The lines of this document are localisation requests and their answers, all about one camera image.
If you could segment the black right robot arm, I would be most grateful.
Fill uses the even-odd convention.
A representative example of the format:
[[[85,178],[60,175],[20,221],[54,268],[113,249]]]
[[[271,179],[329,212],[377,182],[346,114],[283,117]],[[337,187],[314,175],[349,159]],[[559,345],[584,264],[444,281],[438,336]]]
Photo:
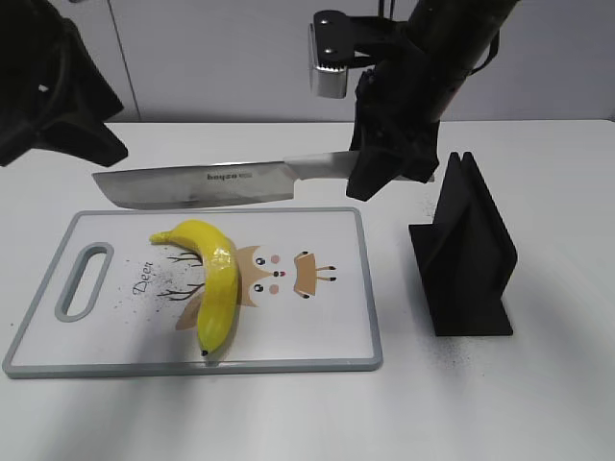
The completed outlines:
[[[420,1],[392,25],[390,53],[357,83],[346,194],[363,202],[398,178],[428,182],[441,117],[466,79],[499,51],[513,1]]]

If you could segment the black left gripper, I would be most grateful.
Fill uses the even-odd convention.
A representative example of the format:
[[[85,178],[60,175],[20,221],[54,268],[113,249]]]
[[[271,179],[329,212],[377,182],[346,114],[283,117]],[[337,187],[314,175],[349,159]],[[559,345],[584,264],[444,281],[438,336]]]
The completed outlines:
[[[71,19],[48,1],[2,2],[2,165],[42,149],[111,167],[129,154],[105,124],[123,109]]]

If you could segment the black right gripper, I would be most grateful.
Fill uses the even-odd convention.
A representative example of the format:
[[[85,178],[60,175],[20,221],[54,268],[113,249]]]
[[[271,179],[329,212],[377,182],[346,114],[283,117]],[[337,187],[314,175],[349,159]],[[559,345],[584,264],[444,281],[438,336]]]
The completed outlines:
[[[432,58],[417,45],[357,45],[355,54],[352,66],[365,71],[350,149],[360,152],[346,196],[369,201],[394,179],[433,182],[440,121],[432,113],[439,78]]]

